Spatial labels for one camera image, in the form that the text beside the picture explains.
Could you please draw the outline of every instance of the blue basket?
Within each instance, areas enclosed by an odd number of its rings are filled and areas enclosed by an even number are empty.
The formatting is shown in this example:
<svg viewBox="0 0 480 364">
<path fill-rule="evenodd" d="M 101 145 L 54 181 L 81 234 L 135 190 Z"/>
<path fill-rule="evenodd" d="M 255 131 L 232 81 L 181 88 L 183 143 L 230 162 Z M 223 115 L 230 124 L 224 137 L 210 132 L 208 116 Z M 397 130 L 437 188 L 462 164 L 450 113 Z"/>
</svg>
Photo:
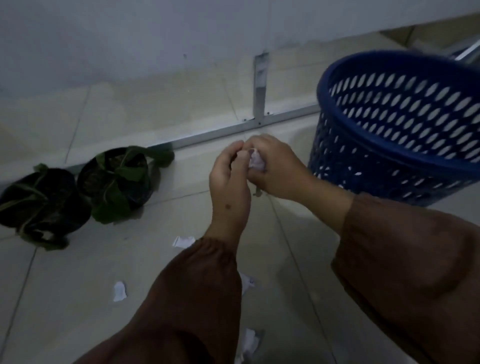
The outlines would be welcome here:
<svg viewBox="0 0 480 364">
<path fill-rule="evenodd" d="M 332 64 L 309 169 L 355 193 L 427 206 L 480 180 L 480 73 L 399 51 Z"/>
</svg>

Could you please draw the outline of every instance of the wall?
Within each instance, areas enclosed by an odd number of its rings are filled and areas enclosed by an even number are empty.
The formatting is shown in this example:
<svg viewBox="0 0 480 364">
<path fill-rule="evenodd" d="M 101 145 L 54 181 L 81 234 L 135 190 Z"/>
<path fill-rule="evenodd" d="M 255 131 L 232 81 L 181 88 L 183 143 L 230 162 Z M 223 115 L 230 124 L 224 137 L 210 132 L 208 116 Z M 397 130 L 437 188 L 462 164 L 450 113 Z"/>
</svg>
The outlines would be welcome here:
<svg viewBox="0 0 480 364">
<path fill-rule="evenodd" d="M 479 11 L 478 0 L 2 0 L 0 95 L 139 78 Z"/>
</svg>

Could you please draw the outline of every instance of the plant pot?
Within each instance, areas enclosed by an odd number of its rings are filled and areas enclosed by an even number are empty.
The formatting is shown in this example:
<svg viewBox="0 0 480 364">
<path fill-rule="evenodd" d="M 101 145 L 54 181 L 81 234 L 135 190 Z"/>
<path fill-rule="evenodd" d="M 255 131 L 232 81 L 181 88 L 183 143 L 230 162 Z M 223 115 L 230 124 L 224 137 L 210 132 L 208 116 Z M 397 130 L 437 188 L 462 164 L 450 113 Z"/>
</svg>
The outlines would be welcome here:
<svg viewBox="0 0 480 364">
<path fill-rule="evenodd" d="M 7 187 L 0 206 L 14 201 L 19 202 L 0 211 L 0 224 L 15 228 L 24 240 L 47 250 L 65 248 L 65 235 L 90 218 L 91 207 L 78 193 L 74 176 L 59 168 L 45 166 L 43 172 Z"/>
<path fill-rule="evenodd" d="M 127 148 L 115 148 L 105 152 L 105 170 L 102 169 L 96 158 L 90 160 L 83 168 L 77 179 L 77 186 L 80 193 L 92 199 L 95 204 L 101 198 L 105 188 L 116 179 L 122 194 L 127 198 L 130 209 L 136 210 L 143 206 L 153 193 L 150 179 L 135 182 L 125 178 L 119 178 L 113 172 L 119 167 Z M 147 160 L 143 154 L 136 155 L 126 163 L 127 167 L 145 168 L 148 171 Z"/>
</svg>

